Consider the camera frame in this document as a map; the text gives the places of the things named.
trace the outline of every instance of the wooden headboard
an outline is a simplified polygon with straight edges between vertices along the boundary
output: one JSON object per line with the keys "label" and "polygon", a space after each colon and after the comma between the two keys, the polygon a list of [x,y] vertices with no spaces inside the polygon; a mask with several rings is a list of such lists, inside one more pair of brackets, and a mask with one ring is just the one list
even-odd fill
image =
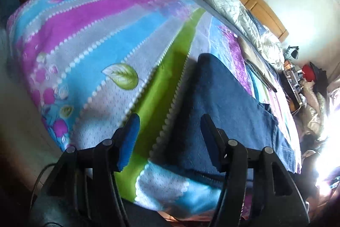
{"label": "wooden headboard", "polygon": [[283,42],[289,35],[287,29],[264,0],[240,0],[257,19]]}

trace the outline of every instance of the black lamp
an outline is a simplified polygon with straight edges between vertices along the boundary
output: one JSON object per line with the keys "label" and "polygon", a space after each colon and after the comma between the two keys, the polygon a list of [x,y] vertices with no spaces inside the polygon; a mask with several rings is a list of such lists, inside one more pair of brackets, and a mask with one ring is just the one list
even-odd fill
{"label": "black lamp", "polygon": [[288,54],[288,51],[289,51],[290,49],[294,49],[290,55],[291,55],[294,59],[297,59],[297,58],[299,57],[299,47],[298,47],[298,46],[289,46],[289,47],[286,49],[285,53],[284,53],[284,57],[285,57],[286,59],[288,59],[287,54]]}

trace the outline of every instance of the green stripe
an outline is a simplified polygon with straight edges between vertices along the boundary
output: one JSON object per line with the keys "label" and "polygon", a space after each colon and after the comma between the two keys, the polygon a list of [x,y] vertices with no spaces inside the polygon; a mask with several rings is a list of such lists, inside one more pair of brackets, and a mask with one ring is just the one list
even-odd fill
{"label": "green stripe", "polygon": [[196,26],[204,12],[202,8],[197,9],[183,25],[132,111],[140,117],[138,138],[129,164],[122,172],[115,173],[121,197],[131,202],[135,201],[137,177],[147,164],[149,151],[162,130],[176,86],[181,78]]}

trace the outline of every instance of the bedsheet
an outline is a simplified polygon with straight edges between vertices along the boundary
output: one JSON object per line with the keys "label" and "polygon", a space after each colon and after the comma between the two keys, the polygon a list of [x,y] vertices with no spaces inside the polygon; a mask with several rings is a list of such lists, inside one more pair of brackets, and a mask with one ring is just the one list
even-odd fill
{"label": "bedsheet", "polygon": [[[211,213],[220,193],[150,159],[171,129],[199,54],[217,56],[249,94],[256,87],[235,28],[201,6],[209,8],[199,0],[30,0],[7,23],[13,59],[60,148],[92,147],[136,112],[136,146],[115,174],[120,194],[178,218]],[[267,101],[293,144],[286,100],[281,105],[275,94]]]}

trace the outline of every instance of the black cable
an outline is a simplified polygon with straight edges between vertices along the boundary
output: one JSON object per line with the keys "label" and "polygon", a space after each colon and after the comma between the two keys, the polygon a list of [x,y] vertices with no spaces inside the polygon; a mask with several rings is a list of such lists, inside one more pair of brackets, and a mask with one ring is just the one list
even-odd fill
{"label": "black cable", "polygon": [[58,225],[59,227],[63,227],[63,225],[60,225],[59,223],[56,223],[56,222],[47,222],[42,227],[46,227],[47,225],[50,225],[50,224],[54,224],[54,225]]}
{"label": "black cable", "polygon": [[46,165],[42,170],[41,170],[41,172],[39,173],[39,175],[38,175],[38,178],[37,178],[37,180],[35,181],[35,184],[34,184],[34,187],[33,187],[33,191],[32,191],[32,196],[31,196],[31,201],[30,201],[30,210],[32,209],[32,203],[33,203],[33,197],[34,197],[34,193],[35,193],[35,190],[37,189],[37,186],[38,186],[38,183],[39,183],[39,180],[40,180],[40,178],[42,177],[42,175],[43,175],[43,173],[46,171],[46,169],[48,169],[49,167],[51,167],[51,166],[55,166],[57,163],[51,163],[51,164],[48,164],[48,165]]}

